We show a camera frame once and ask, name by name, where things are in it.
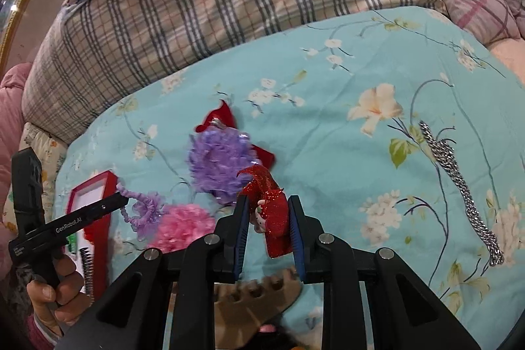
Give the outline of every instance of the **metal chain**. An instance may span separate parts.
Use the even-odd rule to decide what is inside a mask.
[[[481,219],[481,216],[474,205],[471,191],[469,190],[463,176],[459,172],[458,164],[454,157],[452,147],[450,147],[446,141],[436,141],[432,136],[429,126],[422,120],[419,121],[419,128],[421,128],[423,137],[429,145],[436,161],[441,165],[443,170],[445,170],[452,182],[459,189],[459,192],[463,197],[463,201],[465,202],[465,214],[467,215],[468,221],[471,223],[472,228],[489,250],[490,265],[495,266],[497,264],[503,264],[505,258],[503,257],[503,252],[499,247],[498,238],[491,230],[488,229]]]

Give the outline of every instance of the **silver screw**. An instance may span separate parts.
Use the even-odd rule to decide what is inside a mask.
[[[211,234],[208,236],[204,236],[204,243],[207,245],[214,245],[219,242],[221,238],[217,235]]]
[[[383,260],[390,260],[391,258],[394,257],[394,251],[392,251],[390,248],[381,248],[379,250],[379,256]]]
[[[161,253],[158,249],[149,248],[144,251],[144,258],[146,258],[146,260],[148,261],[151,261],[151,260],[155,260],[156,258],[158,258],[160,254]]]
[[[319,242],[328,245],[329,243],[334,242],[335,237],[329,233],[323,233],[319,235]]]

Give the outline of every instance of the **turquoise fabric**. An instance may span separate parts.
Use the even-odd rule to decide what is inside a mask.
[[[131,191],[187,203],[188,135],[221,98],[239,128],[276,155],[272,173],[307,215],[355,248],[394,249],[484,350],[495,349],[525,303],[525,92],[470,34],[435,11],[368,11],[271,35],[216,54],[125,98],[67,154],[55,215],[69,191],[112,169]],[[505,252],[488,254],[463,200],[416,125],[451,138],[481,217]],[[196,202],[219,217],[209,195]],[[138,254],[136,234],[112,214],[111,278]],[[293,263],[271,260],[250,230],[243,278]],[[322,287],[305,286],[283,324],[311,348],[321,337]]]

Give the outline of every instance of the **hello kitty charm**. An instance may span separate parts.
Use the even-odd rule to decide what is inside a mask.
[[[257,233],[264,233],[268,256],[277,258],[291,253],[288,201],[283,190],[264,166],[254,165],[239,174],[254,177],[240,194],[250,201],[250,222]]]

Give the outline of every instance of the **pink sleeve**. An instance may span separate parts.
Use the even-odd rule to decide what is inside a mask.
[[[11,156],[18,150],[24,129],[22,93],[30,70],[30,63],[14,66],[0,83],[0,211],[11,184]]]
[[[27,318],[27,331],[31,344],[35,346],[36,350],[53,350],[54,344],[49,342],[40,332],[35,324],[33,315]]]

